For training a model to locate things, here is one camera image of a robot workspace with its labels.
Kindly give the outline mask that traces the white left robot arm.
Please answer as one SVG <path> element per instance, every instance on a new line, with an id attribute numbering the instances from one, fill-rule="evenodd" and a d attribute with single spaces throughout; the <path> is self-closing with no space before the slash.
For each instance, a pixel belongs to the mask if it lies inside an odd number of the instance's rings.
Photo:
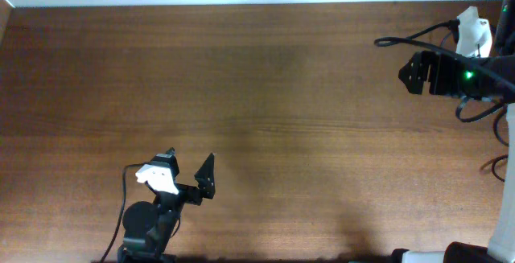
<path id="1" fill-rule="evenodd" d="M 136 164 L 136 181 L 154 194 L 154 200 L 121 208 L 117 228 L 123 228 L 124 235 L 117 261 L 174 262 L 174 256 L 165 254 L 167 245 L 179 230 L 183 207 L 200 206 L 216 194 L 214 166 L 215 154 L 211 153 L 194 174 L 197 184 L 191 186 L 176 182 L 179 165 L 173 148 Z"/>

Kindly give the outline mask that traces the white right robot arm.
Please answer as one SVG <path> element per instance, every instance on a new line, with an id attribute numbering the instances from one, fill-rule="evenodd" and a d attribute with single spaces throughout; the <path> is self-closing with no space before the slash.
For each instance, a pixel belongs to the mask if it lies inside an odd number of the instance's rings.
<path id="1" fill-rule="evenodd" d="M 497 136 L 509 152 L 494 158 L 491 168 L 505 161 L 507 170 L 501 210 L 495 231 L 485 247 L 452 242 L 441 252 L 397 249 L 392 256 L 400 262 L 512 262 L 514 260 L 514 0 L 502 2 L 496 27 L 481 18 L 471 6 L 457 18 L 443 22 L 456 43 L 454 51 L 419 41 L 419 34 L 405 38 L 375 40 L 378 47 L 405 43 L 420 47 L 399 70 L 398 78 L 412 94 L 422 94 L 427 85 L 432 95 L 458 98 L 455 115 L 463 123 L 489 115 L 495 134 L 502 118 L 508 137 Z"/>

